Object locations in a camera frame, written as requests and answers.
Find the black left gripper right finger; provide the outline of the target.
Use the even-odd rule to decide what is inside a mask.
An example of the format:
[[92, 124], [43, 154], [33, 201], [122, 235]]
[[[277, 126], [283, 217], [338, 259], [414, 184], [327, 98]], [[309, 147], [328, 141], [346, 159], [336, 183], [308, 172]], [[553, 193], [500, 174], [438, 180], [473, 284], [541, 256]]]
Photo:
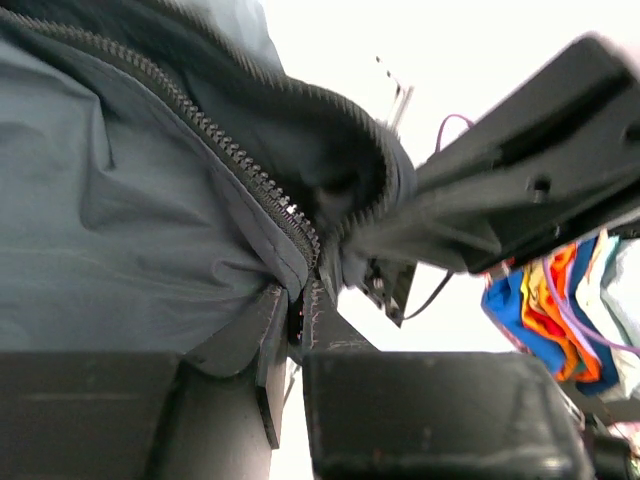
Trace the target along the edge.
[[543, 364], [518, 353], [384, 352], [305, 290], [303, 392], [319, 479], [591, 479]]

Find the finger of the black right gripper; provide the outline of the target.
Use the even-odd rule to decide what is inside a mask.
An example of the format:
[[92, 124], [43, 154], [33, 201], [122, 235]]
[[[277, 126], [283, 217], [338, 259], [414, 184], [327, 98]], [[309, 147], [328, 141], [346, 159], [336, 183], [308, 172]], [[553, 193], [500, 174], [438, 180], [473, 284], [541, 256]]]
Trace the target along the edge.
[[486, 270], [500, 262], [500, 238], [487, 213], [466, 200], [416, 198], [355, 228], [346, 245], [367, 257], [448, 270]]

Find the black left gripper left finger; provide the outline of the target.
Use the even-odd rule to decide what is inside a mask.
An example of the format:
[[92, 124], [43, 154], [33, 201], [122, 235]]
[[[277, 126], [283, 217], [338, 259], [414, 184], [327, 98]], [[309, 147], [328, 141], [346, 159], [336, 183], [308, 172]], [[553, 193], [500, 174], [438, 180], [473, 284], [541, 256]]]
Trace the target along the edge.
[[265, 479], [280, 441], [287, 292], [184, 356], [7, 352], [5, 479]]

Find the dark navy and grey jacket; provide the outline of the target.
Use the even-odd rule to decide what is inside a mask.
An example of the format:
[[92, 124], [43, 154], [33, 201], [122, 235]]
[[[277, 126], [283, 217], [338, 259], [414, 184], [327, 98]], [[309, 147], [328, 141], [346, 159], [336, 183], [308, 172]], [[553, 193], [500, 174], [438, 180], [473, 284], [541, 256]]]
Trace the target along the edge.
[[398, 139], [289, 77], [258, 1], [1, 5], [1, 347], [186, 353], [416, 188]]

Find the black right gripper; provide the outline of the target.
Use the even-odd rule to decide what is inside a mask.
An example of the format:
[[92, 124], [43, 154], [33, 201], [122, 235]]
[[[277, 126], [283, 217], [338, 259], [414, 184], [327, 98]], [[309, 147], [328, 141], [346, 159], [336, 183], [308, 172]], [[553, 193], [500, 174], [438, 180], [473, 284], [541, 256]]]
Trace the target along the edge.
[[585, 35], [418, 171], [414, 255], [482, 273], [540, 257], [639, 205], [639, 69]]

